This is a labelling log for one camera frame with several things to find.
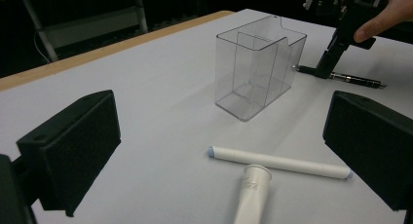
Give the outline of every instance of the pen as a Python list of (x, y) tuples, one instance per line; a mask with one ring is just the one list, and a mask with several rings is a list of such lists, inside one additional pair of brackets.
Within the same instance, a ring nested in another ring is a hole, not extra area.
[(236, 163), (257, 164), (267, 168), (277, 168), (331, 178), (347, 179), (353, 176), (352, 170), (348, 167), (313, 163), (215, 146), (208, 148), (208, 155), (215, 159)]
[(357, 76), (345, 75), (336, 72), (331, 72), (330, 76), (328, 77), (331, 80), (338, 80), (343, 81), (350, 84), (366, 86), (373, 89), (384, 89), (387, 85), (382, 84), (380, 81), (369, 80), (365, 78), (360, 78)]

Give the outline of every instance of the black device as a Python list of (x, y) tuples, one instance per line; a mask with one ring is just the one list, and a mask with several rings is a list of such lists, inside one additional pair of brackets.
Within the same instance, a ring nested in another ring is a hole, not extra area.
[[(373, 46), (376, 40), (374, 37), (357, 43), (354, 40), (354, 34), (364, 23), (383, 11), (387, 4), (388, 0), (308, 0), (306, 3), (307, 10), (315, 6), (318, 16), (336, 17), (337, 26), (327, 50), (324, 51), (317, 67), (300, 65), (297, 70), (322, 79), (329, 78), (374, 89), (383, 89), (386, 85), (380, 81), (344, 74), (337, 76), (334, 75), (333, 70), (341, 55), (349, 46), (356, 46), (366, 50)], [(391, 28), (391, 30), (396, 31), (393, 35), (408, 34), (409, 38), (411, 38), (413, 24), (411, 22), (401, 23)], [(400, 38), (395, 36), (388, 35), (387, 37), (401, 41)]]
[(120, 137), (110, 90), (83, 96), (23, 136), (17, 159), (0, 155), (0, 223), (36, 223), (37, 199), (73, 216)]
[(413, 120), (365, 96), (336, 91), (322, 135), (392, 210), (413, 223)]

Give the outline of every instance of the finger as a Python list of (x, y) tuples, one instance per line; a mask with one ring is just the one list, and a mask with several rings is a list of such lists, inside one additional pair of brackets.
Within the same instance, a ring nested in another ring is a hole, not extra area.
[(356, 42), (360, 43), (373, 36), (377, 36), (378, 34), (386, 31), (396, 24), (397, 21), (395, 20), (394, 16), (391, 15), (390, 9), (386, 8), (377, 17), (363, 24), (355, 32), (354, 39)]

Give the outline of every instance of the wooden table edge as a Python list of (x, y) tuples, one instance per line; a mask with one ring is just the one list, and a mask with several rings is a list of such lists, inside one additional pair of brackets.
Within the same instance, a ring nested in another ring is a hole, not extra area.
[(143, 44), (145, 42), (149, 42), (151, 40), (155, 40), (157, 38), (161, 38), (164, 36), (168, 36), (172, 33), (182, 31), (215, 19), (223, 18), (228, 15), (233, 14), (234, 12), (231, 11), (219, 11), (216, 13), (212, 13), (203, 17), (199, 17), (196, 19), (190, 19), (188, 21), (184, 21), (182, 23), (172, 25), (166, 28), (162, 28), (153, 32), (149, 32), (125, 41), (121, 41), (106, 47), (102, 47), (90, 52), (86, 52), (80, 55), (72, 56), (66, 59), (62, 59), (50, 64), (46, 64), (43, 66), (35, 67), (14, 75), (10, 75), (0, 79), (0, 92), (4, 90), (11, 89), (13, 87), (17, 87), (37, 79), (41, 79), (50, 75), (57, 74), (58, 72), (70, 69), (72, 67), (76, 67), (87, 62), (99, 59), (104, 56), (109, 56), (120, 51), (126, 50), (128, 48)]

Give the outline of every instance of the black pen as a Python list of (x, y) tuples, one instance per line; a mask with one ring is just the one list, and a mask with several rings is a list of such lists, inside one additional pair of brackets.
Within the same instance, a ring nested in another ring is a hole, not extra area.
[(366, 86), (373, 89), (384, 89), (387, 85), (382, 84), (380, 81), (369, 80), (365, 78), (360, 78), (357, 76), (345, 75), (336, 72), (331, 72), (330, 76), (328, 77), (331, 80), (338, 80), (343, 81), (350, 84)]

